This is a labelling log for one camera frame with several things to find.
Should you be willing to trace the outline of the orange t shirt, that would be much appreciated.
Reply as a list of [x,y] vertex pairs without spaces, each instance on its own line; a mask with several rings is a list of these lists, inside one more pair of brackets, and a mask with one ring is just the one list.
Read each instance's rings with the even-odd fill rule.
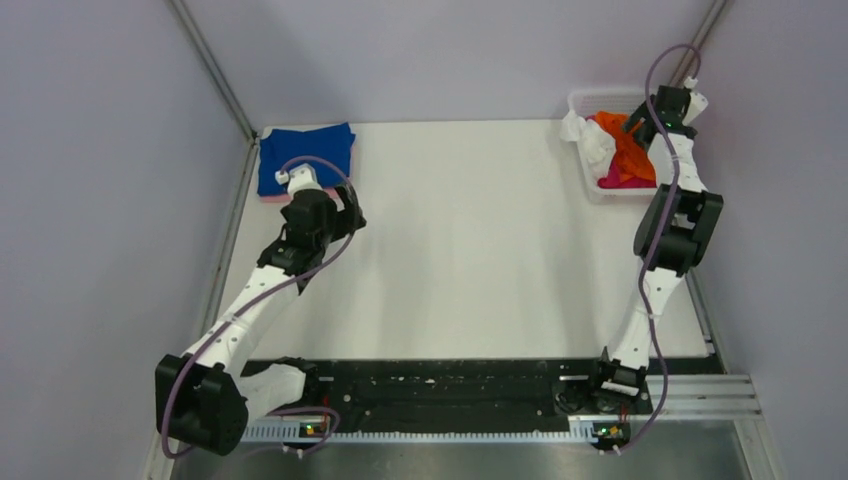
[[644,149],[634,140],[633,134],[643,121],[639,121],[635,127],[625,130],[623,128],[628,116],[618,113],[601,111],[592,116],[607,133],[615,139],[616,153],[612,163],[616,163],[624,172],[642,178],[652,178],[656,181],[656,174]]

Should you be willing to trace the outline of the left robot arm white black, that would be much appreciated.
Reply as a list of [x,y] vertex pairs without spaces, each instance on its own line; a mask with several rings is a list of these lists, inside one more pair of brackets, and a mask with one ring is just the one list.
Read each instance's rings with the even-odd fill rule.
[[280,234],[231,305],[184,353],[164,356],[155,368],[156,427],[170,459],[179,456],[173,440],[224,456],[250,423],[280,407],[303,414],[319,404],[314,368],[302,359],[277,360],[250,375],[244,369],[272,324],[336,260],[330,245],[350,244],[367,222],[349,185],[334,194],[300,190],[281,214]]

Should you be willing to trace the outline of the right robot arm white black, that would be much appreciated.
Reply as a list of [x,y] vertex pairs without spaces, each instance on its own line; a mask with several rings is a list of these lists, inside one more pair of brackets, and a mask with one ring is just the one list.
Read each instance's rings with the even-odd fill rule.
[[625,124],[648,159],[668,168],[671,177],[658,185],[637,228],[637,288],[586,385],[589,404],[600,412],[612,412],[645,391],[659,320],[684,277],[702,261],[722,212],[722,196],[707,189],[693,156],[692,121],[706,106],[705,96],[690,87],[661,86]]

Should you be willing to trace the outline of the folded pink t shirt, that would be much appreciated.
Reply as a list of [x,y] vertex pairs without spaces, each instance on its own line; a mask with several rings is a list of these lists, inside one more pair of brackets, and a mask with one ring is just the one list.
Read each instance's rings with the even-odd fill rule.
[[257,194],[266,203],[290,201],[298,192],[318,190],[340,200],[343,194],[358,200],[350,169],[316,155],[291,157],[274,168],[259,155]]

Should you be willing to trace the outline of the folded blue t shirt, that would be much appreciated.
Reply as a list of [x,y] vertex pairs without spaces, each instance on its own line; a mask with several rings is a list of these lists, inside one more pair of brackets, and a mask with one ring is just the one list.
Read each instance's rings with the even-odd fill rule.
[[348,123],[330,125],[312,130],[271,128],[259,140],[259,166],[257,195],[263,200],[282,200],[287,195],[276,174],[288,164],[289,169],[309,164],[322,187],[334,187],[342,177],[323,163],[304,161],[303,157],[317,157],[334,165],[346,177],[351,177],[352,153],[356,134]]

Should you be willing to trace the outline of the white plastic laundry basket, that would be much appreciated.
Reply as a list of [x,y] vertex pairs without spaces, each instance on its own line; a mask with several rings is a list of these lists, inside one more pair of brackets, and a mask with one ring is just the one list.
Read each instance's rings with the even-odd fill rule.
[[596,204],[649,201],[655,187],[603,188],[599,181],[613,165],[613,137],[594,120],[598,112],[629,116],[644,101],[636,87],[602,87],[572,90],[567,96],[568,112],[560,127],[560,138],[577,150],[588,199]]

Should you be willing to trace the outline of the crumpled white t shirt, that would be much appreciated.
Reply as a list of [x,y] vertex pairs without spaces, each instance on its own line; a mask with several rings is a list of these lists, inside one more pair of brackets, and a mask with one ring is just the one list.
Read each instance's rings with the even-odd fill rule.
[[569,111],[561,121],[559,138],[574,143],[589,166],[608,168],[616,153],[615,139],[595,120]]

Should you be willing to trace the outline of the crumpled magenta t shirt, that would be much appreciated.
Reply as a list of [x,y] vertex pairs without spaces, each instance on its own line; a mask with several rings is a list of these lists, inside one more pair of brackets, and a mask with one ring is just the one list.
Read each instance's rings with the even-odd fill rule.
[[606,176],[596,182],[601,189],[648,189],[655,188],[656,181],[624,172],[616,163],[612,163]]

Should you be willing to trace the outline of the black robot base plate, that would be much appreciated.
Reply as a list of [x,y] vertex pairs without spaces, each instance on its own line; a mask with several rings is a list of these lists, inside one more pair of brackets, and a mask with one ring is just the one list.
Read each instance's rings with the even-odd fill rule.
[[591,359],[306,360],[300,406],[326,406],[341,433],[564,432],[568,415],[613,414],[589,389]]

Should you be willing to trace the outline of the aluminium frame rail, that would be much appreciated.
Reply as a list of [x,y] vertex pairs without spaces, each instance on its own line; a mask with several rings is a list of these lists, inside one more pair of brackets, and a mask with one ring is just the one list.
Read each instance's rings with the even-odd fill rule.
[[762,408],[747,375],[670,375],[658,420],[759,419]]

